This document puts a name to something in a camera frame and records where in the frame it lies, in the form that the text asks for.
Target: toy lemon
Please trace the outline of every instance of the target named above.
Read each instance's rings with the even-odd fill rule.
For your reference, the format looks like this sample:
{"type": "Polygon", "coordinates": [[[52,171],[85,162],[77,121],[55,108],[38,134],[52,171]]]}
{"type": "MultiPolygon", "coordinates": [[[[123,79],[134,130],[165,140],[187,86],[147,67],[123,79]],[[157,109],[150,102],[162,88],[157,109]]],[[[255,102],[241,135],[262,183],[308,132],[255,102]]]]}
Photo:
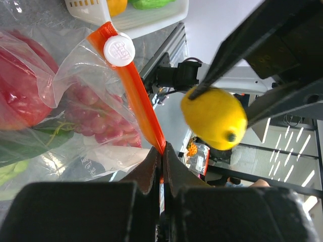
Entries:
{"type": "Polygon", "coordinates": [[[195,88],[181,102],[187,125],[215,149],[229,150],[239,144],[248,123],[240,102],[219,88],[209,88],[194,100],[188,99],[195,88]]]}

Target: green vegetable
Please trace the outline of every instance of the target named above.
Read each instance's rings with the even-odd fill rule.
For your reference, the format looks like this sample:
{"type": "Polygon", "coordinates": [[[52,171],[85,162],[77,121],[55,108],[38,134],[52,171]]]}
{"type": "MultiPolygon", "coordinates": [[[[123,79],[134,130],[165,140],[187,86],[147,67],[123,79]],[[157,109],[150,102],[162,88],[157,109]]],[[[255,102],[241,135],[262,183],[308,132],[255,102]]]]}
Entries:
{"type": "Polygon", "coordinates": [[[33,128],[0,132],[0,167],[60,147],[74,135],[73,124],[51,119],[33,128]]]}
{"type": "Polygon", "coordinates": [[[29,160],[19,161],[17,163],[7,165],[0,168],[0,186],[6,181],[16,177],[18,174],[26,170],[29,160]]]}
{"type": "Polygon", "coordinates": [[[164,7],[170,2],[174,2],[175,0],[135,0],[129,1],[132,3],[133,7],[136,9],[157,9],[164,7]]]}

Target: fluorescent light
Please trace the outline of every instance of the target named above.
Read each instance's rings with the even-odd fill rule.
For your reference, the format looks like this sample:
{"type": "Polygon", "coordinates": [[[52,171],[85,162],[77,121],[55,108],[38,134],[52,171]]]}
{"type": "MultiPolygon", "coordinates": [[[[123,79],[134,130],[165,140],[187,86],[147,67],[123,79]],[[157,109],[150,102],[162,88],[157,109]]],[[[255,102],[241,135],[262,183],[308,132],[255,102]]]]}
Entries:
{"type": "Polygon", "coordinates": [[[271,170],[270,170],[270,172],[269,172],[268,176],[270,176],[270,175],[271,175],[271,173],[272,173],[272,171],[273,171],[273,168],[274,168],[274,164],[272,165],[272,168],[271,168],[271,170]]]}
{"type": "Polygon", "coordinates": [[[262,143],[265,142],[266,140],[266,136],[267,136],[267,132],[268,132],[268,128],[269,128],[269,123],[271,122],[271,118],[267,119],[267,124],[266,124],[266,129],[264,130],[264,135],[263,135],[263,139],[262,139],[262,143]]]}
{"type": "Polygon", "coordinates": [[[278,159],[278,156],[279,156],[279,152],[280,152],[281,150],[279,149],[279,151],[277,152],[277,154],[276,154],[276,157],[275,157],[275,163],[276,163],[276,161],[277,161],[277,159],[278,159]]]}
{"type": "Polygon", "coordinates": [[[287,162],[289,161],[289,158],[291,158],[291,155],[292,155],[292,152],[294,151],[294,149],[292,148],[291,149],[291,152],[289,152],[289,154],[288,154],[288,156],[287,156],[287,158],[286,158],[286,160],[285,160],[285,164],[284,164],[284,166],[286,166],[287,165],[287,162]]]}
{"type": "Polygon", "coordinates": [[[276,175],[276,172],[277,172],[277,170],[278,170],[278,167],[279,167],[279,165],[281,164],[281,162],[279,161],[278,162],[278,164],[277,164],[277,167],[276,167],[276,169],[275,169],[275,171],[274,171],[274,175],[276,175]]]}
{"type": "Polygon", "coordinates": [[[272,152],[272,156],[271,156],[271,159],[269,160],[269,163],[271,163],[273,157],[274,157],[274,154],[275,154],[275,151],[272,152]]]}
{"type": "Polygon", "coordinates": [[[289,128],[290,128],[290,126],[288,126],[288,127],[287,127],[287,129],[286,129],[285,138],[286,138],[286,137],[287,137],[287,135],[288,135],[289,128]]]}
{"type": "Polygon", "coordinates": [[[299,152],[299,154],[302,154],[303,153],[303,151],[304,151],[304,149],[305,149],[305,147],[306,147],[306,145],[307,145],[307,143],[308,143],[308,141],[309,141],[310,138],[311,138],[311,135],[308,135],[307,136],[307,139],[305,140],[305,143],[304,143],[304,145],[303,145],[303,147],[301,149],[301,151],[299,152]]]}
{"type": "Polygon", "coordinates": [[[278,140],[277,140],[277,143],[276,143],[275,149],[277,149],[278,144],[279,144],[279,141],[281,140],[281,137],[282,137],[282,134],[279,134],[279,137],[278,137],[278,140]]]}
{"type": "Polygon", "coordinates": [[[306,178],[306,180],[303,182],[302,187],[306,186],[306,185],[309,183],[309,181],[312,179],[312,177],[314,176],[314,174],[315,174],[315,171],[313,170],[313,171],[308,175],[308,177],[306,178]]]}
{"type": "Polygon", "coordinates": [[[289,176],[291,175],[291,173],[292,173],[293,169],[294,169],[294,165],[292,165],[292,166],[291,166],[291,168],[289,169],[289,171],[288,171],[288,173],[287,173],[287,176],[286,176],[286,177],[285,177],[285,179],[284,179],[284,182],[286,182],[286,181],[287,181],[287,179],[288,179],[288,178],[289,178],[289,176]]]}
{"type": "Polygon", "coordinates": [[[301,134],[302,134],[303,130],[304,130],[304,128],[302,127],[301,130],[298,133],[297,138],[296,138],[296,143],[298,142],[299,138],[301,137],[301,134]]]}
{"type": "Polygon", "coordinates": [[[291,133],[291,136],[289,137],[289,139],[288,139],[288,142],[287,142],[287,145],[286,145],[286,147],[285,147],[285,151],[287,150],[287,148],[288,148],[288,146],[289,146],[289,143],[291,142],[291,140],[292,140],[292,137],[293,137],[293,134],[294,134],[294,132],[292,132],[291,133]]]}
{"type": "Polygon", "coordinates": [[[318,202],[316,196],[310,196],[303,204],[303,209],[306,213],[308,213],[318,202]]]}

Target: gray tabletop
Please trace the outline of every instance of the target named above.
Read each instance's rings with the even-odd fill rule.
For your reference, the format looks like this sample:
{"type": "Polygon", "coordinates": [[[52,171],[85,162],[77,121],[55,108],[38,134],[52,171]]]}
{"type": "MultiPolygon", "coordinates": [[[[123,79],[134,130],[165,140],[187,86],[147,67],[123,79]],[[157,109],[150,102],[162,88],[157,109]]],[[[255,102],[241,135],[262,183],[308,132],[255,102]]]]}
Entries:
{"type": "MultiPolygon", "coordinates": [[[[3,27],[38,25],[56,30],[81,27],[97,29],[95,25],[72,17],[64,0],[0,0],[0,25],[3,27]]],[[[134,62],[138,71],[155,54],[175,26],[176,24],[133,40],[136,48],[134,62]]]]}

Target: white plastic container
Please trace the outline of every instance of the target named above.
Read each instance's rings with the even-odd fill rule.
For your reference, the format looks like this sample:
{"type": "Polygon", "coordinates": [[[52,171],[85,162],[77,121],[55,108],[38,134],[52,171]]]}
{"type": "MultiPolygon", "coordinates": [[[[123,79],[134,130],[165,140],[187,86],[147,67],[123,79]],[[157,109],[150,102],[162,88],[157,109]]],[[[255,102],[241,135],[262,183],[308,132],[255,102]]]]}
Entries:
{"type": "Polygon", "coordinates": [[[111,21],[114,27],[134,39],[164,28],[187,16],[189,0],[176,0],[159,9],[138,10],[128,3],[127,9],[110,17],[106,0],[65,0],[70,14],[77,19],[101,26],[111,21]]]}

